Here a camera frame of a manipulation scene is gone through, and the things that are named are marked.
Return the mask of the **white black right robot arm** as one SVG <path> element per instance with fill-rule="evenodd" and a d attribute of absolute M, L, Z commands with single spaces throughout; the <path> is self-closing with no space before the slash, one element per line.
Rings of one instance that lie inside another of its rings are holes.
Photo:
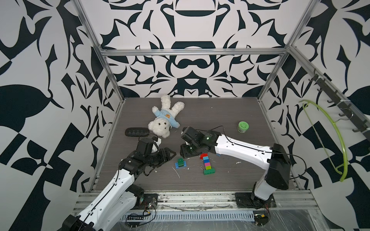
<path fill-rule="evenodd" d="M 272 147 L 254 145 L 217 131 L 203 133 L 192 127 L 184 128 L 181 138 L 185 141 L 180 148 L 183 158 L 213 153 L 234 157 L 263 169 L 265 173 L 255 183 L 250 197 L 255 204 L 268 201 L 276 190 L 289 189 L 291 163 L 284 148 L 277 143 Z"/>

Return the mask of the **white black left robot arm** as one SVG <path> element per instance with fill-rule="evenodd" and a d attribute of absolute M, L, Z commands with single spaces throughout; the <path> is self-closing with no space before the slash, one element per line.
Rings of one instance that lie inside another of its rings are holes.
<path fill-rule="evenodd" d="M 109 231 L 129 210 L 140 205 L 144 190 L 134 182 L 147 167 L 155 169 L 176 156 L 169 148 L 159 148 L 158 141 L 148 137 L 139 140 L 103 191 L 77 216 L 69 215 L 61 230 Z"/>

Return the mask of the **long blue lego brick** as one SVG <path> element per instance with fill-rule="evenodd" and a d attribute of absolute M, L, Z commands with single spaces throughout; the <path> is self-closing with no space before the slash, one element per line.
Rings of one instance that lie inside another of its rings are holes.
<path fill-rule="evenodd" d="M 176 169 L 181 169 L 181 168 L 185 168 L 185 167 L 187 167 L 186 161 L 175 162 L 175 168 Z"/>

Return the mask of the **light green tall lego brick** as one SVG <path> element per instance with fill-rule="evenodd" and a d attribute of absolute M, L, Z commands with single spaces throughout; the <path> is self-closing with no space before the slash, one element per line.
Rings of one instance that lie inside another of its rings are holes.
<path fill-rule="evenodd" d="M 178 161 L 177 161 L 177 165 L 178 165 L 178 167 L 184 167 L 185 166 L 184 159 L 179 158 Z"/>

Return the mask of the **red lego brick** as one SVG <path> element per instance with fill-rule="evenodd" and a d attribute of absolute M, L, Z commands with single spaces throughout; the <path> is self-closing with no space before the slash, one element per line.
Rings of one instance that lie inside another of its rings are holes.
<path fill-rule="evenodd" d="M 202 160 L 204 157 L 207 157 L 207 156 L 208 154 L 201 154 L 199 158 Z"/>

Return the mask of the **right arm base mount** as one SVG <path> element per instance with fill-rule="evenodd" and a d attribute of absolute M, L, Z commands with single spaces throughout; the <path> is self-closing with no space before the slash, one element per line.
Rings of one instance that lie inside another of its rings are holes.
<path fill-rule="evenodd" d="M 268 200 L 262 200 L 254 195 L 257 182 L 254 183 L 253 189 L 250 193 L 235 193 L 235 200 L 238 208 L 266 208 L 266 206 L 276 207 L 273 194 L 270 195 Z"/>

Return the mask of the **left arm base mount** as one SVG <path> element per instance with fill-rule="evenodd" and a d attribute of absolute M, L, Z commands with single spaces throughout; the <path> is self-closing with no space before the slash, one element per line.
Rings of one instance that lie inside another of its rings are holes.
<path fill-rule="evenodd" d="M 158 204 L 159 195 L 157 193 L 148 193 L 137 185 L 131 185 L 126 191 L 133 193 L 136 197 L 133 209 L 144 209 L 145 206 Z"/>

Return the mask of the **green long lego plate brick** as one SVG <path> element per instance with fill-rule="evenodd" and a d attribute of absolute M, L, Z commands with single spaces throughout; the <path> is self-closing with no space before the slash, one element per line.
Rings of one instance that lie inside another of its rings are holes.
<path fill-rule="evenodd" d="M 210 175 L 210 174 L 214 174 L 215 173 L 215 169 L 214 168 L 210 168 L 210 169 L 205 169 L 203 171 L 203 174 L 204 175 Z"/>

